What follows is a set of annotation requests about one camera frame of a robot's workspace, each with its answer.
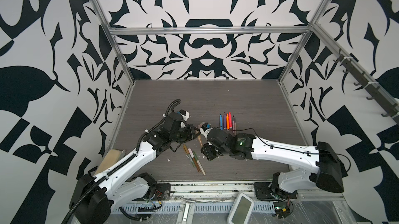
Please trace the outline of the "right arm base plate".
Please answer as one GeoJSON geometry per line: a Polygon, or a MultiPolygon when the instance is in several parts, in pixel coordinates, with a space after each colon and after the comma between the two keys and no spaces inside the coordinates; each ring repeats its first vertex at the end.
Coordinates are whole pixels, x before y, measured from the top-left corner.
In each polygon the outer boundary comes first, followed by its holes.
{"type": "Polygon", "coordinates": [[[285,192],[274,182],[255,182],[254,191],[256,198],[260,201],[283,201],[288,198],[297,199],[297,191],[294,193],[285,192]]]}

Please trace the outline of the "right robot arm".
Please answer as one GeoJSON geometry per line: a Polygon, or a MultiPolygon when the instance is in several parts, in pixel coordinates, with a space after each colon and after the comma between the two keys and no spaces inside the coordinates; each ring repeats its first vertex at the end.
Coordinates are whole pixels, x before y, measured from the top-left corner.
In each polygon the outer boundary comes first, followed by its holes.
{"type": "Polygon", "coordinates": [[[293,167],[290,172],[274,175],[272,191],[293,193],[317,187],[331,193],[344,192],[344,165],[340,155],[326,142],[316,146],[289,145],[257,134],[233,135],[209,124],[204,124],[199,131],[206,139],[201,152],[210,161],[227,155],[237,160],[265,160],[293,167]]]}

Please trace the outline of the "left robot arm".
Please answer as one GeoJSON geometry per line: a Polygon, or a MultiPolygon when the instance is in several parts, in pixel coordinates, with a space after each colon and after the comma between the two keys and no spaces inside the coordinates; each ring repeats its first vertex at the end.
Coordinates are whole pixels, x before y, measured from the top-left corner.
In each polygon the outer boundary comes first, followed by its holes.
{"type": "Polygon", "coordinates": [[[171,143],[182,145],[196,139],[196,127],[187,122],[189,117],[190,113],[185,110],[164,115],[140,136],[138,146],[131,153],[94,176],[81,177],[62,223],[68,224],[75,217],[81,224],[103,224],[114,210],[127,202],[151,198],[156,180],[147,173],[134,179],[131,176],[170,149],[171,143]]]}

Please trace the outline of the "blue marker pen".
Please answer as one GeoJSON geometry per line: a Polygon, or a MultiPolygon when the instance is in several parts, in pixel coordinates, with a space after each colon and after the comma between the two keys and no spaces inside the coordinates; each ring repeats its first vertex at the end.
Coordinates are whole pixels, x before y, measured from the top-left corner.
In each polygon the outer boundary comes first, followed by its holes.
{"type": "Polygon", "coordinates": [[[221,130],[223,130],[223,128],[224,128],[224,125],[223,125],[223,115],[222,115],[222,114],[219,115],[219,128],[220,128],[221,130]]]}

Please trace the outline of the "tan cap beige pen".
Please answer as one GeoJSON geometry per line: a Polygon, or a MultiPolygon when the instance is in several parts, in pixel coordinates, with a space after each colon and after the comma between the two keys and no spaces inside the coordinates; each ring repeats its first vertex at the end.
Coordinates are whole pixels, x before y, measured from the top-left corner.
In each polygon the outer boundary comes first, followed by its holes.
{"type": "Polygon", "coordinates": [[[203,142],[202,142],[201,127],[202,127],[202,124],[199,124],[198,127],[197,127],[199,129],[197,138],[198,138],[199,144],[200,144],[200,146],[202,148],[203,147],[203,142]]]}

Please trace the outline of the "orange marker pen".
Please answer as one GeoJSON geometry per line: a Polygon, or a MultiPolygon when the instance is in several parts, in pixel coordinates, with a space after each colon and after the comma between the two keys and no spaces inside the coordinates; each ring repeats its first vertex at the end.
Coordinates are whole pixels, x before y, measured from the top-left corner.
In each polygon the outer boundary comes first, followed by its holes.
{"type": "Polygon", "coordinates": [[[229,116],[229,113],[226,114],[225,120],[226,120],[226,130],[230,130],[230,116],[229,116]]]}

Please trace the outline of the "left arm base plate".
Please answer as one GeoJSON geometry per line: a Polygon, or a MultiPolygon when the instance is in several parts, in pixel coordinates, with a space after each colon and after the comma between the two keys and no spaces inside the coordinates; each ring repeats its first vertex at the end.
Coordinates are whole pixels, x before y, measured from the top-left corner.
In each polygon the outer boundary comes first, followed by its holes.
{"type": "Polygon", "coordinates": [[[154,200],[165,201],[170,198],[171,184],[170,183],[158,183],[154,193],[154,200]]]}

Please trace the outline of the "purple marker pen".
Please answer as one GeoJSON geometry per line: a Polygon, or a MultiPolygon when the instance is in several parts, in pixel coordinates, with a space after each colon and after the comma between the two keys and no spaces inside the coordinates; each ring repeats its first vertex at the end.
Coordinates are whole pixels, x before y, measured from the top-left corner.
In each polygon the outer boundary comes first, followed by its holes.
{"type": "Polygon", "coordinates": [[[227,114],[225,112],[223,113],[222,119],[223,129],[227,129],[227,114]]]}

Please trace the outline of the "pink-red marker pen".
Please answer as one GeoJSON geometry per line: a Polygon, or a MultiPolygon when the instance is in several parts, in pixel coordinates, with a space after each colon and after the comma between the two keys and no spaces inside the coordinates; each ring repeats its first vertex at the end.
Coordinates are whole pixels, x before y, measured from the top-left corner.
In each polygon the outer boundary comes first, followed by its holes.
{"type": "Polygon", "coordinates": [[[228,113],[228,118],[229,118],[229,121],[228,121],[229,122],[229,126],[228,127],[229,127],[229,129],[232,129],[233,127],[232,127],[232,115],[231,115],[231,112],[228,113]]]}

